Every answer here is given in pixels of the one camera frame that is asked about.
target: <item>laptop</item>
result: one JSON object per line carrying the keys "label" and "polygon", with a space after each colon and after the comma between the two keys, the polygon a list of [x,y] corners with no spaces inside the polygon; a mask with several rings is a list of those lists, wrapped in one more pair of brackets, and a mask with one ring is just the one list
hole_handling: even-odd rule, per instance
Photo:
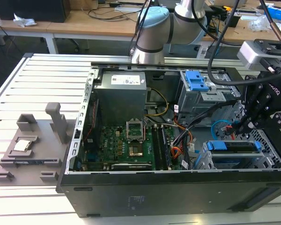
{"label": "laptop", "polygon": [[[215,6],[229,6],[229,7],[233,7],[234,4],[235,4],[234,0],[209,0],[209,2],[212,5],[215,5]],[[238,4],[238,7],[241,7],[241,6],[245,5],[246,3],[247,3],[247,0],[240,0],[239,4]]]}

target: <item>expansion slot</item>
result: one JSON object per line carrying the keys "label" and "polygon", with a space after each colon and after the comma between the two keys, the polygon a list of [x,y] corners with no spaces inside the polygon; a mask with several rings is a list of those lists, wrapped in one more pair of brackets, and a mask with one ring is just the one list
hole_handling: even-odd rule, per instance
{"label": "expansion slot", "polygon": [[153,152],[154,152],[154,160],[155,160],[155,169],[156,170],[161,170],[162,169],[162,163],[161,163],[161,156],[160,156],[160,148],[159,148],[157,128],[152,126],[151,127],[151,133],[152,133],[152,141],[153,141]]}
{"label": "expansion slot", "polygon": [[170,160],[170,152],[169,152],[169,148],[167,145],[167,138],[165,135],[165,131],[164,131],[163,127],[160,127],[158,130],[159,130],[159,133],[158,133],[159,137],[162,140],[162,149],[161,149],[162,157],[165,159],[167,168],[169,168],[171,165],[171,160]]}

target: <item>sticker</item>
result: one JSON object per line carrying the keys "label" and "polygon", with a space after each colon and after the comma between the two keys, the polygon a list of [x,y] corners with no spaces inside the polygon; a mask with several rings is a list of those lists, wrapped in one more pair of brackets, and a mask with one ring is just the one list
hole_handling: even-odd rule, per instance
{"label": "sticker", "polygon": [[190,147],[189,151],[195,152],[195,144],[194,143],[190,143],[189,147]]}
{"label": "sticker", "polygon": [[206,85],[207,85],[207,86],[215,86],[215,84],[212,83],[212,82],[206,82]]}
{"label": "sticker", "polygon": [[188,170],[188,163],[187,163],[187,162],[185,162],[184,160],[182,160],[181,165],[182,165],[185,169]]}
{"label": "sticker", "polygon": [[113,75],[111,84],[140,85],[141,80],[138,75]]}
{"label": "sticker", "polygon": [[179,106],[178,105],[174,105],[174,112],[179,113]]}

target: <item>blue object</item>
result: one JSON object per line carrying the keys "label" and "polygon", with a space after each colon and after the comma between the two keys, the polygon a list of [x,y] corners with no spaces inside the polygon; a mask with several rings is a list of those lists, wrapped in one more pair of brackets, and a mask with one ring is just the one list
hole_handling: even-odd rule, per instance
{"label": "blue object", "polygon": [[[140,20],[142,20],[144,14],[146,12],[146,9],[142,11],[142,13],[139,15]],[[152,6],[149,8],[146,19],[143,24],[143,28],[149,28],[154,27],[163,21],[165,21],[170,15],[170,12],[167,8],[159,7],[159,6]]]}
{"label": "blue object", "polygon": [[268,12],[273,19],[281,20],[281,8],[268,7]]}
{"label": "blue object", "polygon": [[261,151],[261,150],[262,150],[262,145],[261,145],[260,142],[254,141],[254,144],[255,144],[255,146],[256,146],[256,148],[257,148],[258,151]]}
{"label": "blue object", "polygon": [[199,71],[186,71],[186,81],[190,90],[193,91],[208,91],[209,88],[204,83],[204,78],[201,76]]}
{"label": "blue object", "polygon": [[220,123],[220,122],[225,122],[225,123],[230,124],[230,122],[229,122],[228,120],[218,120],[218,121],[216,121],[216,122],[213,123],[213,125],[211,126],[211,135],[212,135],[213,139],[215,139],[215,140],[217,140],[217,137],[216,137],[216,135],[215,135],[215,133],[214,133],[214,126],[215,126],[217,123]]}
{"label": "blue object", "polygon": [[223,141],[210,141],[213,146],[213,150],[227,150],[227,146]]}
{"label": "blue object", "polygon": [[207,142],[207,148],[208,148],[209,151],[214,149],[211,142]]}
{"label": "blue object", "polygon": [[195,164],[193,165],[193,168],[195,168],[197,166],[197,164],[199,163],[200,159],[202,158],[202,155],[199,154],[199,156],[197,157]]}

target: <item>black computer case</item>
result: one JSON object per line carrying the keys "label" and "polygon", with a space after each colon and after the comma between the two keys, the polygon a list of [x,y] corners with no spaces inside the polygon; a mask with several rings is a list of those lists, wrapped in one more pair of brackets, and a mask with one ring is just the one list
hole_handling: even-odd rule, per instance
{"label": "black computer case", "polygon": [[69,0],[0,0],[0,19],[25,19],[63,23],[70,14]]}

